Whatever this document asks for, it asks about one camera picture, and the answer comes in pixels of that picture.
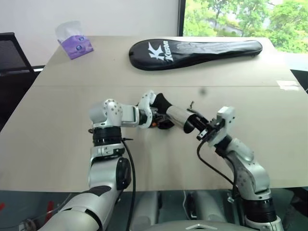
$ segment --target tree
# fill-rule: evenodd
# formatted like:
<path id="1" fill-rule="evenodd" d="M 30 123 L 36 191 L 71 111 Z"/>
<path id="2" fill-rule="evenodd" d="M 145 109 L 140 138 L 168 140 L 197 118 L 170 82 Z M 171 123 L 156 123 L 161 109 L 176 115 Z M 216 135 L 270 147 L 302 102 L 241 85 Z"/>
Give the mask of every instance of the tree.
<path id="1" fill-rule="evenodd" d="M 216 31 L 206 21 L 213 14 L 203 0 L 186 0 L 184 36 L 215 36 Z"/>
<path id="2" fill-rule="evenodd" d="M 270 17 L 269 38 L 280 51 L 308 52 L 308 0 L 287 0 Z"/>
<path id="3" fill-rule="evenodd" d="M 218 17 L 221 13 L 229 13 L 233 9 L 232 1 L 229 0 L 207 0 L 208 8 L 212 8 L 215 11 L 215 26 L 217 26 Z"/>
<path id="4" fill-rule="evenodd" d="M 268 16 L 268 0 L 240 0 L 237 19 L 242 36 L 250 36 L 251 30 L 260 30 L 264 19 Z"/>

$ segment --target metal part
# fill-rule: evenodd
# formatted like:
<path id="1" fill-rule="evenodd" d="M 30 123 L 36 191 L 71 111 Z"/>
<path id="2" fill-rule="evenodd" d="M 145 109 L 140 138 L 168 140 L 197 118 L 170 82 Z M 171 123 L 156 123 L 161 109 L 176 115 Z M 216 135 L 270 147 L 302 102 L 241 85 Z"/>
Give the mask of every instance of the metal part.
<path id="1" fill-rule="evenodd" d="M 131 231 L 143 231 L 158 223 L 158 192 L 144 192 L 131 221 Z"/>
<path id="2" fill-rule="evenodd" d="M 18 225 L 18 230 L 19 231 L 36 231 L 37 226 L 33 220 L 26 219 Z"/>
<path id="3" fill-rule="evenodd" d="M 89 169 L 89 187 L 106 185 L 116 188 L 116 165 L 119 158 L 94 162 Z"/>
<path id="4" fill-rule="evenodd" d="M 119 102 L 109 99 L 104 102 L 96 103 L 89 111 L 92 127 L 101 126 L 121 126 L 122 124 L 122 105 Z"/>
<path id="5" fill-rule="evenodd" d="M 156 95 L 152 90 L 145 93 L 141 100 L 138 103 L 138 108 L 140 110 L 143 110 L 145 114 L 147 115 L 147 121 L 144 124 L 139 125 L 140 128 L 149 128 L 152 124 L 153 120 L 153 113 L 150 109 L 150 105 L 153 104 L 154 100 L 156 98 Z"/>
<path id="6" fill-rule="evenodd" d="M 196 206 L 196 214 L 199 220 L 227 222 L 222 209 L 209 191 L 194 191 L 193 199 Z"/>
<path id="7" fill-rule="evenodd" d="M 257 201 L 271 198 L 270 178 L 258 161 L 247 162 L 236 151 L 231 151 L 228 157 L 237 171 L 236 185 L 243 199 Z M 232 165 L 226 162 L 233 171 Z"/>
<path id="8" fill-rule="evenodd" d="M 69 210 L 54 216 L 39 231 L 97 231 L 98 223 L 84 212 Z"/>
<path id="9" fill-rule="evenodd" d="M 235 151 L 240 158 L 248 163 L 254 160 L 254 152 L 238 138 L 232 139 L 229 143 L 226 152 L 229 153 L 231 151 Z"/>
<path id="10" fill-rule="evenodd" d="M 137 107 L 132 105 L 121 104 L 122 114 L 122 125 L 123 127 L 136 127 L 139 124 L 140 114 Z"/>
<path id="11" fill-rule="evenodd" d="M 179 220 L 151 226 L 146 231 L 253 231 L 253 229 L 224 222 L 205 220 Z"/>
<path id="12" fill-rule="evenodd" d="M 124 145 L 122 143 L 91 147 L 90 165 L 96 157 L 111 156 L 114 155 L 114 153 L 120 153 L 120 150 L 123 149 Z"/>
<path id="13" fill-rule="evenodd" d="M 234 199 L 232 198 L 232 196 L 228 196 L 227 198 L 228 202 L 231 203 L 231 204 L 234 204 Z"/>
<path id="14" fill-rule="evenodd" d="M 197 136 L 197 139 L 201 140 L 206 134 L 207 134 L 207 130 L 204 129 L 202 132 L 199 133 L 199 135 Z"/>
<path id="15" fill-rule="evenodd" d="M 282 222 L 279 217 L 275 221 L 267 223 L 253 222 L 245 217 L 245 222 L 248 227 L 259 231 L 283 231 Z"/>
<path id="16" fill-rule="evenodd" d="M 166 115 L 172 123 L 184 130 L 185 125 L 187 125 L 188 118 L 193 115 L 193 113 L 178 108 L 176 106 L 170 106 L 167 109 Z"/>
<path id="17" fill-rule="evenodd" d="M 222 119 L 225 120 L 225 125 L 221 128 L 217 134 L 208 141 L 208 146 L 213 147 L 215 144 L 219 143 L 226 137 L 226 135 L 230 132 L 230 129 L 233 126 L 234 119 L 235 119 L 235 109 L 234 107 L 222 107 L 217 112 L 217 120 L 220 121 Z"/>

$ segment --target purple tissue box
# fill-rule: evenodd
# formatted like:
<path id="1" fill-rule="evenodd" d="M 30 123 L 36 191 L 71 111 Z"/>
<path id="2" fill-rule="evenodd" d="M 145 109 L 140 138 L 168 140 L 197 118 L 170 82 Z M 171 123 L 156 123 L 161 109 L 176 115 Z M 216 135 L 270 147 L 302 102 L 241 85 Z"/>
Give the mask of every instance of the purple tissue box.
<path id="1" fill-rule="evenodd" d="M 70 59 L 75 59 L 93 51 L 90 40 L 83 35 L 71 36 L 62 43 L 59 40 L 58 42 L 61 44 Z"/>

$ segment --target table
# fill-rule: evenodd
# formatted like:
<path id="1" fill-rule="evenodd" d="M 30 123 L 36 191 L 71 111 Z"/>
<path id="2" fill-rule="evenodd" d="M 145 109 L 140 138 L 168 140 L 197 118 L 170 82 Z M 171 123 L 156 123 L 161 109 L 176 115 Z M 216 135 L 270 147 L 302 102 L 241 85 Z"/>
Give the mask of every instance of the table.
<path id="1" fill-rule="evenodd" d="M 0 133 L 0 189 L 79 192 L 88 188 L 91 126 L 88 110 L 114 98 L 136 104 L 148 90 L 206 118 L 222 106 L 236 109 L 230 133 L 255 151 L 271 187 L 308 185 L 308 97 L 266 38 L 260 55 L 147 72 L 134 68 L 130 47 L 148 38 L 90 37 L 94 52 L 69 60 L 59 48 Z M 169 38 L 239 41 L 251 38 Z M 196 156 L 197 133 L 124 128 L 137 174 L 137 190 L 225 189 L 228 182 Z M 232 178 L 225 162 L 204 147 L 201 156 Z"/>

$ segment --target white wall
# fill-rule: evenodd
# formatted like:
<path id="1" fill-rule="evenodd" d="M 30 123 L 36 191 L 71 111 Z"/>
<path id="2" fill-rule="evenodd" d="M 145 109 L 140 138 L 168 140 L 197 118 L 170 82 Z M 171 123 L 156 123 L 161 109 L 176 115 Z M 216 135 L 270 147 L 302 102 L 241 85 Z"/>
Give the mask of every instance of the white wall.
<path id="1" fill-rule="evenodd" d="M 31 65 L 58 47 L 54 29 L 79 20 L 85 35 L 176 36 L 179 0 L 0 0 L 0 33 L 15 32 Z"/>

